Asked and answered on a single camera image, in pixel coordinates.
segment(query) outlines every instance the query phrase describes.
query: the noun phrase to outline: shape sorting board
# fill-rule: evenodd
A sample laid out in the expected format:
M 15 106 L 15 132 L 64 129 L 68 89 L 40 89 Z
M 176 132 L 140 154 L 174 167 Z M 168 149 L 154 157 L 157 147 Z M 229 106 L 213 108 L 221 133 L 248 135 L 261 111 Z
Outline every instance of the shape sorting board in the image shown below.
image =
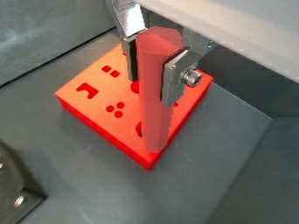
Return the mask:
M 168 143 L 158 153 L 144 147 L 137 82 L 126 75 L 126 57 L 118 45 L 54 93 L 60 105 L 148 170 L 200 102 L 212 78 L 185 87 L 174 103 Z

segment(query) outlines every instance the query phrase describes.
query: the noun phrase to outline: black object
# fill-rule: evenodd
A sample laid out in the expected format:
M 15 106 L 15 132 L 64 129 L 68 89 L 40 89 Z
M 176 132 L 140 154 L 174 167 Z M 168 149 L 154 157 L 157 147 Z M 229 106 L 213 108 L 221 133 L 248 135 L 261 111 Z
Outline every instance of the black object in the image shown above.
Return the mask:
M 14 224 L 45 199 L 21 159 L 0 143 L 0 223 Z

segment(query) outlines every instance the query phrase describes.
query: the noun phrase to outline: silver bolt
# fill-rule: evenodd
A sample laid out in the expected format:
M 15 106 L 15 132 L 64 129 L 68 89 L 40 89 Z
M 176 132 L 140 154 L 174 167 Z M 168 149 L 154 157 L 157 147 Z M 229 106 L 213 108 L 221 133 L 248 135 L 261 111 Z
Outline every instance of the silver bolt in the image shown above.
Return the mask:
M 181 83 L 188 87 L 194 88 L 201 80 L 201 74 L 197 73 L 193 66 L 190 66 L 186 71 L 181 74 Z
M 213 41 L 210 40 L 208 43 L 208 48 L 210 48 Z
M 14 203 L 13 203 L 13 206 L 14 206 L 14 207 L 18 207 L 22 203 L 24 203 L 24 196 L 19 196 L 19 197 L 15 199 L 15 201 L 14 201 Z

